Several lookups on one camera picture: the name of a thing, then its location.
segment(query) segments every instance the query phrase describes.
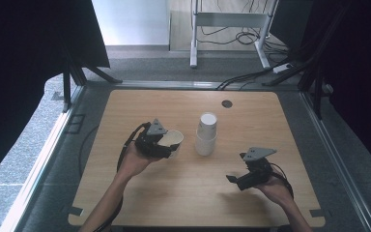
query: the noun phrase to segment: white wall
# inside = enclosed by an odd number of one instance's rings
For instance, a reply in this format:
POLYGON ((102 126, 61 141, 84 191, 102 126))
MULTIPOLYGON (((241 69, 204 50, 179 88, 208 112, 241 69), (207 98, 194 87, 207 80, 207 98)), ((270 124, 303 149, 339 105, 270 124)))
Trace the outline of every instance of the white wall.
POLYGON ((169 44, 167 1, 92 0, 104 44, 169 44))

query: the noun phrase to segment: wooden table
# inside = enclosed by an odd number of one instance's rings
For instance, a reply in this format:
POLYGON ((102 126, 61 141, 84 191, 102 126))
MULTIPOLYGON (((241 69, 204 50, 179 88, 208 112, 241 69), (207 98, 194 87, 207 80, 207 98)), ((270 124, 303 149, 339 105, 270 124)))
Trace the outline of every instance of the wooden table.
POLYGON ((313 217, 320 205, 302 163, 278 97, 266 92, 116 90, 101 119, 76 197, 81 216, 69 222, 81 225, 111 183, 120 151, 140 124, 155 118, 167 130, 185 139, 174 159, 151 164, 133 178, 125 191, 121 213, 113 224, 127 226, 236 226, 273 227, 287 224, 279 206, 258 189, 240 191, 225 175, 247 173, 239 153, 249 147, 273 148, 268 160, 288 176, 295 200, 311 226, 325 224, 313 217), (221 103, 231 101, 231 108, 221 103), (194 150, 199 118, 217 116, 217 141, 208 157, 194 150))

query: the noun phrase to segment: forearm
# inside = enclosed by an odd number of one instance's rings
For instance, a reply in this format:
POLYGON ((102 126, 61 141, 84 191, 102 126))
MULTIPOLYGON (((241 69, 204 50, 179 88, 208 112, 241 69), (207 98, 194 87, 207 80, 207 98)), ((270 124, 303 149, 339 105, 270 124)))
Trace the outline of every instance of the forearm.
POLYGON ((312 231, 294 200, 281 203, 280 206, 284 210, 294 232, 312 231))
POLYGON ((129 179, 130 177, 123 174, 115 175, 113 182, 79 231, 94 231, 114 213, 123 197, 129 179))

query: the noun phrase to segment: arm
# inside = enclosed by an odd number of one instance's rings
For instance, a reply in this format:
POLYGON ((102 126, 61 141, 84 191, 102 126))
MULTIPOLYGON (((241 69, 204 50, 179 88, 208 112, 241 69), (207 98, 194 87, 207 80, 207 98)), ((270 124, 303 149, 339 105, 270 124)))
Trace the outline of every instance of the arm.
POLYGON ((157 160, 160 159, 144 157, 137 151, 134 144, 130 143, 120 170, 116 173, 104 196, 79 231, 92 232, 104 223, 119 205, 128 181, 140 174, 150 163, 157 160))
POLYGON ((255 188, 259 189, 269 200, 278 204, 283 209, 293 231, 312 231, 308 222, 306 222, 305 218, 300 213, 297 203, 295 203, 288 189, 284 186, 281 180, 272 176, 265 184, 258 185, 255 188))

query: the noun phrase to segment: cup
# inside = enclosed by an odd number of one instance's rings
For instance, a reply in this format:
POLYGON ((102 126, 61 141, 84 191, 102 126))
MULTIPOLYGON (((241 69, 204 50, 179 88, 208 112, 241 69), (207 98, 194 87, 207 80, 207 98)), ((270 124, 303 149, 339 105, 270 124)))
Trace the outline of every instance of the cup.
POLYGON ((209 156, 215 148, 216 136, 212 139, 203 139, 196 134, 195 138, 195 151, 201 156, 209 156))
POLYGON ((164 147, 170 147, 174 145, 175 150, 171 152, 170 157, 174 158, 179 154, 180 146, 182 145, 183 139, 185 137, 178 130, 169 130, 158 142, 158 145, 164 147))
POLYGON ((198 124, 197 134, 203 140, 212 140, 216 137, 216 116, 211 112, 203 113, 198 124))

